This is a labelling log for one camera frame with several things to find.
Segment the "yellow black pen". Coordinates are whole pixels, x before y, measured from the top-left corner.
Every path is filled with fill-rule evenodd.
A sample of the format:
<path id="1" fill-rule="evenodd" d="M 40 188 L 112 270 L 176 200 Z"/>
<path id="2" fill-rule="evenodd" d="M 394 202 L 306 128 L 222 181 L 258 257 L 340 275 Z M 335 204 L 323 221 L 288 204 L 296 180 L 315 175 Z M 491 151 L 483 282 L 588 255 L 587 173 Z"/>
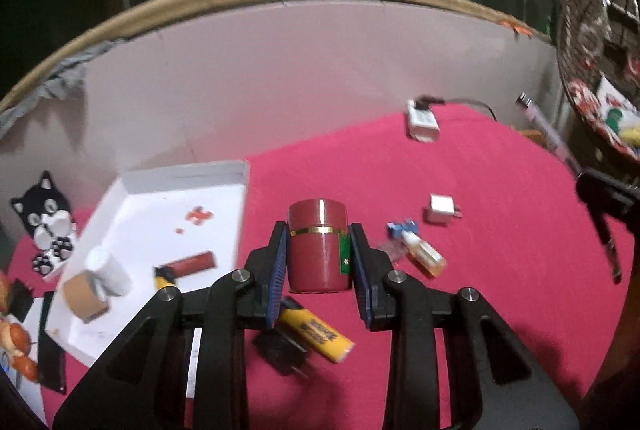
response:
<path id="1" fill-rule="evenodd" d="M 154 269 L 154 285 L 157 291 L 165 287 L 176 285 L 176 276 L 174 271 L 168 267 L 159 267 Z"/>

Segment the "long red lighter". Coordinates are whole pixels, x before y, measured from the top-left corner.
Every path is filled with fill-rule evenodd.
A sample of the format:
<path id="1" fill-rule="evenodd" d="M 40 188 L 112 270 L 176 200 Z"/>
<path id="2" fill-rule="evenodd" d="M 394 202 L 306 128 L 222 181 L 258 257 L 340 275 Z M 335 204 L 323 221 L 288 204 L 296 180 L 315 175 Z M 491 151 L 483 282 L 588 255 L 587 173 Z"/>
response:
<path id="1" fill-rule="evenodd" d="M 214 254 L 210 251 L 171 261 L 154 269 L 154 277 L 167 282 L 175 282 L 179 277 L 189 276 L 216 267 Z"/>

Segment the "red cylindrical container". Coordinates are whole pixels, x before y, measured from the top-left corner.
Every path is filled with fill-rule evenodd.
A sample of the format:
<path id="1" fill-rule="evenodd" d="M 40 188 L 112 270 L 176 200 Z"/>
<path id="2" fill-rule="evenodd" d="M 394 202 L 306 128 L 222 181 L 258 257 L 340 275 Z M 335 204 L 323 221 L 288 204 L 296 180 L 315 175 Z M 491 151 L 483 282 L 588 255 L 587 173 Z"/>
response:
<path id="1" fill-rule="evenodd" d="M 350 238 L 343 203 L 311 198 L 292 204 L 288 234 L 290 291 L 329 294 L 350 288 Z"/>

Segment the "clear black gel pen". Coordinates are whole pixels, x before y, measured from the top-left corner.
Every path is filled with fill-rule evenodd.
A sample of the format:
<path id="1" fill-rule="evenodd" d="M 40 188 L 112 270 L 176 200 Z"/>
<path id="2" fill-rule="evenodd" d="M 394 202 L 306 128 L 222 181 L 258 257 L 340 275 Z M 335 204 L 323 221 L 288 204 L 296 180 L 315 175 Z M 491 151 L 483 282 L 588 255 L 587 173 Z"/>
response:
<path id="1" fill-rule="evenodd" d="M 562 161 L 575 177 L 578 177 L 582 172 L 582 166 L 576 161 L 559 132 L 554 129 L 536 103 L 525 92 L 518 96 L 515 103 L 521 108 L 525 117 L 541 132 L 547 149 Z"/>

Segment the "patterned red cushion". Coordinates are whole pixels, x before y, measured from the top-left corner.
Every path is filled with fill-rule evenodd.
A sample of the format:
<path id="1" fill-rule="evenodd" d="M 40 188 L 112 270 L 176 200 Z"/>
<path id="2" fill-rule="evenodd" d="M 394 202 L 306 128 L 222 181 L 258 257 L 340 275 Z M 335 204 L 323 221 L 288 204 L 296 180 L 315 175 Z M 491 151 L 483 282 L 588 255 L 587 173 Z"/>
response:
<path id="1" fill-rule="evenodd" d="M 568 84 L 568 93 L 599 139 L 618 154 L 639 161 L 639 111 L 605 77 L 596 94 L 579 78 Z"/>

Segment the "brown tape roll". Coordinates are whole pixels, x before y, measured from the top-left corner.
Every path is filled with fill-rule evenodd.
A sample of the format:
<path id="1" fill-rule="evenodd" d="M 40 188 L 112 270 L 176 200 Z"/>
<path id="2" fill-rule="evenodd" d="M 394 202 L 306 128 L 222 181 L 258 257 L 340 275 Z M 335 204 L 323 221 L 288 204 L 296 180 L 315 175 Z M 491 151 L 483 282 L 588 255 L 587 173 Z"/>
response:
<path id="1" fill-rule="evenodd" d="M 84 323 L 89 323 L 110 309 L 107 294 L 88 271 L 76 274 L 62 286 L 68 309 Z"/>

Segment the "white small bottle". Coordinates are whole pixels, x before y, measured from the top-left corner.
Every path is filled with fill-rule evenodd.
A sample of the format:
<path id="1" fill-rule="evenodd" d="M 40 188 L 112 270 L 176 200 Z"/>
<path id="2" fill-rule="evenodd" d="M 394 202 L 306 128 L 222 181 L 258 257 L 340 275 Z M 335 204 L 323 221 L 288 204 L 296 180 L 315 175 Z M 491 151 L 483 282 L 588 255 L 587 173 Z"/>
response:
<path id="1" fill-rule="evenodd" d="M 107 294 L 124 297 L 132 291 L 131 277 L 111 251 L 103 246 L 93 247 L 88 252 L 85 267 Z"/>

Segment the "clear eye drop bottle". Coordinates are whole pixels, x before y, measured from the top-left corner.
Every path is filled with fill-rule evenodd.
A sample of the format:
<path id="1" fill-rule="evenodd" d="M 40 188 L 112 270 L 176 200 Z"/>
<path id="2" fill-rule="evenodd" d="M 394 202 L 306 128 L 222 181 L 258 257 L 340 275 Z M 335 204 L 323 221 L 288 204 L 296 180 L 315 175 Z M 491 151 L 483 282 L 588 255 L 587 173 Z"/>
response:
<path id="1" fill-rule="evenodd" d="M 447 268 L 446 259 L 419 235 L 405 232 L 400 240 L 404 242 L 413 259 L 431 276 L 437 277 Z"/>

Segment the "black charger plug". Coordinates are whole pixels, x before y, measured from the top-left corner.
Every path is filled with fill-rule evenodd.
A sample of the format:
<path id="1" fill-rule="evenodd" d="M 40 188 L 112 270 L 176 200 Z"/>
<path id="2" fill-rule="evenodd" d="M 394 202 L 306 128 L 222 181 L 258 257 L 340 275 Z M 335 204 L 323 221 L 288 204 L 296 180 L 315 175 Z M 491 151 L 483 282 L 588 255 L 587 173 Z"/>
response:
<path id="1" fill-rule="evenodd" d="M 252 341 L 257 354 L 280 376 L 306 378 L 308 350 L 277 328 L 258 332 Z"/>

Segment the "white shallow box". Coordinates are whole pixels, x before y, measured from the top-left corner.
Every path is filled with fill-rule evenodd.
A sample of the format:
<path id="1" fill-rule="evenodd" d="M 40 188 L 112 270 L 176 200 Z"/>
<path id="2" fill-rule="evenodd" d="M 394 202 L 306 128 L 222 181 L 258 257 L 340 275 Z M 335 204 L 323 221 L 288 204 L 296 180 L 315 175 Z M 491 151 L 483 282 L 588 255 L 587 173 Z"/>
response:
<path id="1" fill-rule="evenodd" d="M 108 188 L 82 229 L 58 280 L 47 334 L 91 366 L 155 293 L 161 265 L 212 253 L 213 268 L 183 277 L 180 291 L 212 285 L 236 267 L 250 166 L 214 161 L 126 172 Z M 122 266 L 131 289 L 83 322 L 67 302 L 64 285 L 85 270 L 90 250 L 102 247 Z"/>

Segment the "white usb charger plug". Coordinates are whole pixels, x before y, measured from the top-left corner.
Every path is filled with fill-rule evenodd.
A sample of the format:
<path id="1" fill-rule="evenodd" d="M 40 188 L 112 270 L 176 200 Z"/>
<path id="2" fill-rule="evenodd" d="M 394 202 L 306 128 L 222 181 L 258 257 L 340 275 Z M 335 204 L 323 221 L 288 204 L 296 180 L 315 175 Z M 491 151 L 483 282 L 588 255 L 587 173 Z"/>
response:
<path id="1" fill-rule="evenodd" d="M 426 223 L 447 225 L 461 217 L 461 210 L 451 196 L 431 194 L 424 213 Z"/>

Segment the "clear cartoon sticker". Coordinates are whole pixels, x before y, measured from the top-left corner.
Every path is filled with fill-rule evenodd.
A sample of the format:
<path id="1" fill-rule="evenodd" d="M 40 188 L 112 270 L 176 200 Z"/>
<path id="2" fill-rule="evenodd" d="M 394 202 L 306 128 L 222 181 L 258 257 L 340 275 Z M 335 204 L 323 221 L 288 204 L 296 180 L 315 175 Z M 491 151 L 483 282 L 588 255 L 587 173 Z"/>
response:
<path id="1" fill-rule="evenodd" d="M 406 245 L 400 239 L 388 239 L 378 245 L 378 249 L 384 251 L 393 263 L 399 262 L 408 254 Z"/>

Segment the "yellow lighter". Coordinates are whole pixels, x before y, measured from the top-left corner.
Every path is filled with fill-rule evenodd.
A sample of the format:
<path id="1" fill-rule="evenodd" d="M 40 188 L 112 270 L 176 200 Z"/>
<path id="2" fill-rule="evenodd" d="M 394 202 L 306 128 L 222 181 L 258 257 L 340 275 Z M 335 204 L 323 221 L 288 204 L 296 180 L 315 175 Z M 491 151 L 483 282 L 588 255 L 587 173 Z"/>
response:
<path id="1" fill-rule="evenodd" d="M 278 322 L 302 338 L 310 349 L 334 364 L 344 362 L 355 348 L 352 340 L 322 321 L 292 297 L 282 299 Z"/>

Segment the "black cat figure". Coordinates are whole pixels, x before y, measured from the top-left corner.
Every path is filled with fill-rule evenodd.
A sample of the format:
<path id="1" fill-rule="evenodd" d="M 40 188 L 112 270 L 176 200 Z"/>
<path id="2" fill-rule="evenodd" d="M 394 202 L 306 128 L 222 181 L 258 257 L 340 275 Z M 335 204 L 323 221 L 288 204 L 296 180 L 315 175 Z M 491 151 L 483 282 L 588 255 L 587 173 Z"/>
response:
<path id="1" fill-rule="evenodd" d="M 43 170 L 37 182 L 10 206 L 35 246 L 32 271 L 43 280 L 60 274 L 73 254 L 77 223 L 67 197 L 54 184 L 51 172 Z"/>

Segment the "grey cloth on ledge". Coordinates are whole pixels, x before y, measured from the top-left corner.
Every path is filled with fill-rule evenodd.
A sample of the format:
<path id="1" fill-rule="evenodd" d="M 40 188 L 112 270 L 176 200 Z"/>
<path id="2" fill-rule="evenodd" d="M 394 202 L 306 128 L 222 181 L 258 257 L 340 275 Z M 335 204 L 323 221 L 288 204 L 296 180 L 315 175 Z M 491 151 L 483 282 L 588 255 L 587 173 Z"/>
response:
<path id="1" fill-rule="evenodd" d="M 121 38 L 102 40 L 59 60 L 32 82 L 18 86 L 17 94 L 8 97 L 9 101 L 1 106 L 1 138 L 6 137 L 15 124 L 40 102 L 79 98 L 84 92 L 88 63 L 123 42 Z"/>

